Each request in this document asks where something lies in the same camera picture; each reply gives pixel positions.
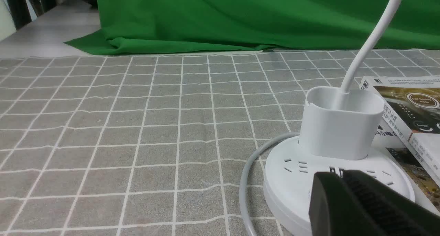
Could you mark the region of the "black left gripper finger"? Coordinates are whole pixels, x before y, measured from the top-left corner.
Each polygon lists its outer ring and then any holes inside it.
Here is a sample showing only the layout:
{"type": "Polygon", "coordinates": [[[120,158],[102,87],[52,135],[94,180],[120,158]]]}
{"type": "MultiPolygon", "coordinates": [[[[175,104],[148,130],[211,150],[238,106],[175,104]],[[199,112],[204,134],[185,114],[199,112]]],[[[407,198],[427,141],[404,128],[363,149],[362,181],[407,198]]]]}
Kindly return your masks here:
{"type": "Polygon", "coordinates": [[[359,170],[315,173],[309,218],[313,236],[440,234],[437,215],[359,170]]]}

